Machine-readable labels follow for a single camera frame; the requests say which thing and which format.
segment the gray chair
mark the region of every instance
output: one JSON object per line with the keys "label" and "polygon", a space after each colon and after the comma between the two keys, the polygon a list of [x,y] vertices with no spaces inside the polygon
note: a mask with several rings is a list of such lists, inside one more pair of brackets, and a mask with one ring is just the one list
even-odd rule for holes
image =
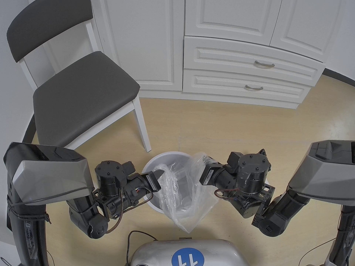
{"label": "gray chair", "polygon": [[[40,144],[75,149],[134,111],[146,151],[151,150],[138,97],[140,86],[98,51],[91,0],[35,0],[7,30],[11,53],[34,90],[33,109]],[[37,87],[24,57],[49,39],[84,22],[93,53]]]}

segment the white label sticker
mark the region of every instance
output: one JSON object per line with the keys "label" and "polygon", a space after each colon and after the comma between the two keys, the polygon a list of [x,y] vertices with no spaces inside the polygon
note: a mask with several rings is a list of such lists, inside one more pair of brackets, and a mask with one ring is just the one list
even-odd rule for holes
{"label": "white label sticker", "polygon": [[212,170],[212,169],[209,170],[208,175],[207,175],[206,180],[204,181],[203,185],[207,185],[207,183],[211,179],[211,176],[212,176],[213,172],[214,172],[214,170]]}
{"label": "white label sticker", "polygon": [[147,175],[147,179],[149,181],[149,184],[151,185],[151,187],[153,188],[154,191],[157,191],[156,186],[153,183],[153,180],[151,179],[151,177],[149,175]]}

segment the chair backrest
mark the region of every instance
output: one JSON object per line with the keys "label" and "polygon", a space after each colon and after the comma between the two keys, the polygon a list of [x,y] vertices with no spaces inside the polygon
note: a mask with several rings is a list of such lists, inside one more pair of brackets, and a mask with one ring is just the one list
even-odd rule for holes
{"label": "chair backrest", "polygon": [[35,0],[7,30],[12,56],[18,62],[56,35],[92,18],[91,0]]}

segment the logo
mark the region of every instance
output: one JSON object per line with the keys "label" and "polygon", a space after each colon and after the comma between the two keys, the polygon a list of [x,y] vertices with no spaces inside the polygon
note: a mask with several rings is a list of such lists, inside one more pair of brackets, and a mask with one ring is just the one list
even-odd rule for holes
{"label": "logo", "polygon": [[171,259],[172,266],[203,266],[204,257],[195,248],[182,248]]}

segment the clear plastic bag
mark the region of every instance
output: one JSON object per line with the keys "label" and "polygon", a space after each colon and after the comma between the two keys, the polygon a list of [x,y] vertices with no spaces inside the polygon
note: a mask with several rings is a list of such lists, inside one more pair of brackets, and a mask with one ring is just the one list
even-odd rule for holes
{"label": "clear plastic bag", "polygon": [[179,228],[190,233],[217,204],[214,186],[202,186],[200,177],[209,163],[217,163],[205,153],[197,153],[186,163],[157,165],[164,170],[158,179],[160,208]]}

